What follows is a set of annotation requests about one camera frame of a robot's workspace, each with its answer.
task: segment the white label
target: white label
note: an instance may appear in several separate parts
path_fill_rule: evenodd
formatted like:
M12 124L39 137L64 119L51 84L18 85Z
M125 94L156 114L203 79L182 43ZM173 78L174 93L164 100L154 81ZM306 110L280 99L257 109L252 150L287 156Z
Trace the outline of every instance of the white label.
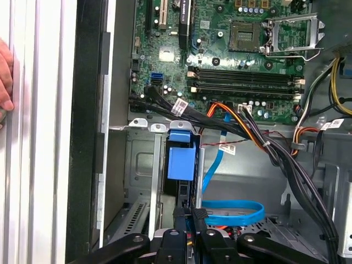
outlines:
M188 103L181 98L178 98L174 107L171 110L171 113L173 113L175 116L180 117L182 116L183 112L185 112L185 109L187 108Z
M219 150L222 150L223 152L229 153L231 155L236 154L236 147L232 144L220 144Z
M329 128L331 123L325 123L325 125L323 125L323 127L320 130L327 130Z
M344 122L344 119L335 119L333 122L331 122L331 125L329 128L339 128L341 127L341 124Z
M209 29L210 28L210 21L200 20L200 28L201 29Z

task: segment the blue sata port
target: blue sata port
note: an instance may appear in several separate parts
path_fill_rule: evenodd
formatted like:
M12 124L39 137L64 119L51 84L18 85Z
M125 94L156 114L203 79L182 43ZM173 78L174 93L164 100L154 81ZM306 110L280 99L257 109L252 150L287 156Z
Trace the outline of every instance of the blue sata port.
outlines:
M162 74L162 73L151 73L150 79L151 80L164 80L164 74Z

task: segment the black mounting arm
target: black mounting arm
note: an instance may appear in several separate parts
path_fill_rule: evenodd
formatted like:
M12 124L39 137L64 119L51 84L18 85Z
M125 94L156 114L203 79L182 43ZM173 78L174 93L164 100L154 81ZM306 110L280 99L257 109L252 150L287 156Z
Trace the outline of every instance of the black mounting arm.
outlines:
M234 241L223 230L208 229L206 217L204 209L176 208L175 229L157 230L153 241L130 234L71 264L186 264L190 244L196 264L325 263L258 234L246 233Z

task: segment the cpu socket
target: cpu socket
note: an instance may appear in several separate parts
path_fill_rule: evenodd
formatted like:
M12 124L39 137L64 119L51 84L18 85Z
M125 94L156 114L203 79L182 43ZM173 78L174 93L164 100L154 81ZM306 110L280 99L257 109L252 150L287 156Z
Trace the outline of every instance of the cpu socket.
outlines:
M231 26L230 51L258 52L260 24L233 21Z

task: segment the pcie slot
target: pcie slot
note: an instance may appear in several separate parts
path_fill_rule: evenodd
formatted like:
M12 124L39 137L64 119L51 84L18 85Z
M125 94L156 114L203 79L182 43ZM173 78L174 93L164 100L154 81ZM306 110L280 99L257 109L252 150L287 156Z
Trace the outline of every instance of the pcie slot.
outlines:
M152 15L153 15L153 0L146 0L144 31L147 36L150 35L150 32L152 30Z
M198 95L222 95L222 96L239 96L251 98L277 98L292 100L300 97L304 93L303 89L273 89L260 87L241 87L235 85L222 84L205 84L195 82L191 84L191 92Z
M160 3L160 18L159 18L159 28L166 29L167 24L167 4L168 0L161 0Z
M261 84L273 86L294 86L295 78L284 74L253 73L250 71L229 71L195 69L195 79L212 83Z

